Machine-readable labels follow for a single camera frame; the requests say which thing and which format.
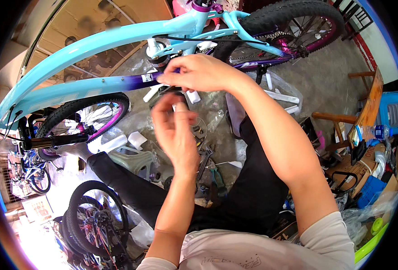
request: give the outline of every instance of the hand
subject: hand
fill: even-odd
[[[230,92],[240,80],[249,80],[248,75],[205,54],[190,54],[172,59],[157,78],[159,83],[181,86],[183,91]]]
[[[168,112],[176,104],[176,112]],[[172,161],[175,175],[193,178],[198,165],[196,141],[190,125],[197,114],[189,111],[179,96],[165,94],[151,111],[157,141]]]

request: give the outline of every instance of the blue plastic stool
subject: blue plastic stool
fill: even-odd
[[[376,124],[387,125],[398,134],[398,91],[382,93]]]

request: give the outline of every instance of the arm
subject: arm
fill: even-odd
[[[196,114],[174,94],[165,94],[151,115],[155,135],[174,166],[175,175],[163,206],[158,213],[154,239],[146,257],[158,257],[178,266],[182,242],[189,228],[194,209],[196,169],[199,156],[190,124]],[[176,112],[168,113],[176,104]]]
[[[173,73],[180,68],[180,74]],[[338,211],[310,140],[299,124],[246,74],[202,54],[171,60],[160,83],[185,91],[226,90],[241,102],[253,122],[276,175],[292,192],[299,235]]]

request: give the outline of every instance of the brake cable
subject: brake cable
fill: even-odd
[[[170,37],[169,35],[154,35],[153,38],[166,38],[166,39],[174,39],[174,40],[181,40],[181,41],[230,41],[230,42],[246,42],[246,43],[257,43],[262,45],[267,45],[266,42],[262,41],[252,41],[252,40],[243,40],[243,39],[216,39],[216,38],[176,38]]]

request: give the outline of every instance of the light blue bicycle frame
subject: light blue bicycle frame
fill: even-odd
[[[36,86],[52,75],[86,57],[113,47],[164,34],[180,38],[217,38],[238,34],[242,40],[257,41],[238,22],[238,18],[244,18],[248,15],[248,13],[240,11],[232,11],[230,13],[225,11],[222,14],[217,14],[215,11],[199,12],[192,9],[188,13],[171,20],[126,25],[119,29],[107,30],[78,40],[44,59],[18,81],[0,104],[0,128],[12,125],[11,129],[16,130],[17,122],[11,122],[16,113],[18,114],[17,119],[20,119],[39,109],[68,101],[135,90],[158,84],[156,77],[159,73],[150,73],[142,76],[83,79],[34,90]],[[215,17],[223,17],[229,28],[202,34],[206,20]],[[192,54],[196,45],[200,43],[200,41],[170,41],[170,46],[156,52],[153,56],[161,57],[166,54],[175,54],[179,50],[183,51],[183,55]],[[287,56],[283,51],[269,44],[249,43],[249,45],[281,57]],[[11,108],[13,109],[10,123],[7,123]]]

